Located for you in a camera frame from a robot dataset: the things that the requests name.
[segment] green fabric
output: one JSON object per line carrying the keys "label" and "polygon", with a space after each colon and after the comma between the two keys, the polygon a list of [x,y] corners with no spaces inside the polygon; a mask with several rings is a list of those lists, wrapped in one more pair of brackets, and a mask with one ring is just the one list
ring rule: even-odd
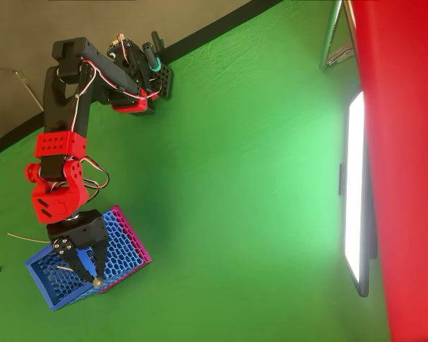
{"label": "green fabric", "polygon": [[119,204],[154,260],[106,294],[48,309],[24,266],[42,246],[5,234],[46,238],[36,134],[0,154],[0,341],[389,340],[378,262],[361,299],[340,246],[359,85],[354,59],[318,70],[329,9],[285,1],[174,62],[156,115],[92,105],[87,153],[111,181],[87,207]]}

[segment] wire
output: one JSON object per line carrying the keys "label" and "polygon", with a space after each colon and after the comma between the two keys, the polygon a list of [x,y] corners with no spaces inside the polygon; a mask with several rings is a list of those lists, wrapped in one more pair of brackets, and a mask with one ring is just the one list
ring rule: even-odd
{"label": "wire", "polygon": [[154,91],[153,93],[150,93],[149,95],[147,95],[148,98],[151,98],[152,96],[157,95],[160,91],[162,91],[163,88],[163,83],[160,83],[160,89],[157,91]]}
{"label": "wire", "polygon": [[66,271],[72,271],[72,272],[73,272],[73,269],[72,269],[72,268],[70,268],[70,267],[67,267],[67,266],[59,266],[59,265],[56,265],[56,267],[57,267],[58,269],[65,269]]}
{"label": "wire", "polygon": [[92,77],[92,79],[89,81],[89,83],[87,83],[87,85],[84,87],[84,89],[79,93],[79,95],[78,96],[81,96],[81,95],[83,95],[86,91],[87,91],[87,89],[88,89],[88,87],[90,86],[90,84],[92,84],[92,82],[93,82],[93,80],[95,80],[95,77],[97,76],[97,68],[93,68],[93,77]]}
{"label": "wire", "polygon": [[88,156],[82,157],[81,159],[79,159],[79,162],[83,162],[84,160],[88,161],[95,169],[97,169],[99,171],[103,171],[106,174],[106,181],[102,185],[98,185],[97,187],[91,187],[91,189],[103,189],[103,188],[105,188],[109,183],[108,171],[103,169],[101,166],[99,166],[99,164],[97,164],[96,161],[94,161],[92,158],[90,158]]}
{"label": "wire", "polygon": [[79,97],[76,101],[76,108],[74,110],[73,122],[71,123],[71,132],[74,131],[74,125],[76,124],[76,118],[78,117],[78,106],[79,106]]}
{"label": "wire", "polygon": [[[89,189],[94,189],[95,191],[89,196],[89,198],[87,199],[87,201],[84,204],[89,203],[91,200],[93,200],[95,198],[96,195],[98,195],[98,192],[101,189],[104,189],[108,184],[109,184],[109,174],[108,172],[103,169],[101,166],[99,166],[99,164],[94,161],[92,158],[90,157],[82,157],[81,159],[79,159],[79,162],[83,162],[83,161],[88,161],[95,169],[103,171],[106,174],[106,181],[104,181],[104,183],[102,185],[98,184],[97,181],[95,180],[91,180],[89,178],[83,178],[84,182],[90,183],[90,184],[86,184],[83,183],[84,187],[87,187]],[[54,191],[54,189],[57,189],[58,187],[62,187],[64,185],[67,185],[67,182],[55,182],[52,184],[51,186],[51,191]]]}
{"label": "wire", "polygon": [[128,61],[128,58],[127,58],[127,54],[125,52],[125,47],[123,46],[122,36],[123,35],[121,33],[119,33],[117,36],[117,39],[119,40],[120,44],[122,44],[122,52],[123,52],[123,56],[125,57],[125,60],[127,61],[128,64],[130,64],[130,62]]}
{"label": "wire", "polygon": [[[109,85],[109,86],[111,86],[111,87],[113,87],[114,89],[116,89],[116,90],[119,90],[119,88],[114,84],[114,83],[112,83],[111,81],[109,81],[104,75],[103,75],[103,73],[101,72],[101,70],[95,65],[95,64],[93,64],[93,62],[90,60],[90,59],[87,59],[87,58],[84,58],[84,57],[82,57],[81,58],[83,61],[85,61],[85,62],[87,62],[87,63],[89,63],[92,67],[94,67],[94,69],[98,72],[98,75],[100,75],[100,77]],[[122,91],[122,93],[124,93],[125,95],[128,95],[128,96],[130,96],[130,97],[132,97],[132,98],[137,98],[137,99],[140,99],[140,100],[144,100],[145,98],[149,98],[149,97],[152,97],[152,96],[155,96],[156,94],[158,94],[160,91],[162,90],[162,84],[160,85],[160,89],[157,91],[157,92],[154,92],[154,93],[151,93],[151,94],[149,94],[149,95],[146,95],[146,96],[141,96],[141,95],[138,95],[138,94],[132,94],[132,93],[128,93],[126,90],[120,90],[120,91]]]}
{"label": "wire", "polygon": [[27,241],[40,242],[42,244],[48,244],[49,243],[49,241],[46,241],[46,240],[31,239],[30,237],[22,237],[21,235],[13,234],[13,233],[10,233],[10,232],[7,232],[7,234],[10,237],[17,237],[18,239],[23,239],[23,240],[27,240]]}

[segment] blue honeycomb basket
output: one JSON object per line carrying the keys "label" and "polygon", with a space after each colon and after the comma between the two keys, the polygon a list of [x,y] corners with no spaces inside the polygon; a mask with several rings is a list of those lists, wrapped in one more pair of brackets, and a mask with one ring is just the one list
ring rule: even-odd
{"label": "blue honeycomb basket", "polygon": [[[50,244],[25,261],[30,275],[51,310],[104,292],[152,261],[117,205],[103,213],[103,220],[108,231],[108,251],[102,287],[95,288],[74,272],[58,268],[57,266],[68,265],[53,252]],[[84,267],[96,276],[92,249],[88,247],[78,249],[77,252]]]}

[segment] metal rod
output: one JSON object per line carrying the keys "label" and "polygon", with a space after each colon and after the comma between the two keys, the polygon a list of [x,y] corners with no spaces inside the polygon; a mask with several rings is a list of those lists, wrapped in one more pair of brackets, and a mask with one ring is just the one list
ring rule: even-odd
{"label": "metal rod", "polygon": [[351,42],[356,53],[356,21],[350,0],[343,0],[343,11],[347,17],[348,30],[350,30]]}
{"label": "metal rod", "polygon": [[345,44],[340,46],[337,50],[329,54],[328,60],[326,61],[326,66],[331,66],[334,63],[343,62],[345,59],[355,55],[355,51],[351,44]]}
{"label": "metal rod", "polygon": [[326,62],[328,60],[330,47],[333,44],[335,26],[337,23],[337,19],[339,17],[339,12],[340,12],[341,6],[342,6],[342,0],[335,0],[335,1],[333,1],[333,5],[330,9],[328,28],[326,30],[323,52],[321,53],[321,60],[320,60],[320,69],[321,70],[326,69]]}
{"label": "metal rod", "polygon": [[22,84],[24,85],[24,87],[26,87],[26,90],[28,91],[28,93],[30,94],[30,96],[33,98],[33,100],[36,102],[36,104],[38,105],[38,107],[40,108],[40,110],[43,112],[43,106],[41,105],[40,101],[38,100],[38,98],[35,96],[35,94],[33,93],[33,91],[30,89],[30,86],[28,85],[27,80],[16,70],[14,69],[8,69],[8,68],[0,68],[0,71],[8,71],[10,73],[15,74],[18,79],[22,82]]}

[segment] white light panel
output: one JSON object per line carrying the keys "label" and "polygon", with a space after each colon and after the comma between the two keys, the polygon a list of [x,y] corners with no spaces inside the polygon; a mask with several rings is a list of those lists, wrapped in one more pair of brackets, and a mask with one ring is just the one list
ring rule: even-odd
{"label": "white light panel", "polygon": [[347,189],[345,209],[345,256],[359,282],[362,207],[362,164],[364,150],[364,95],[350,105],[348,119]]}

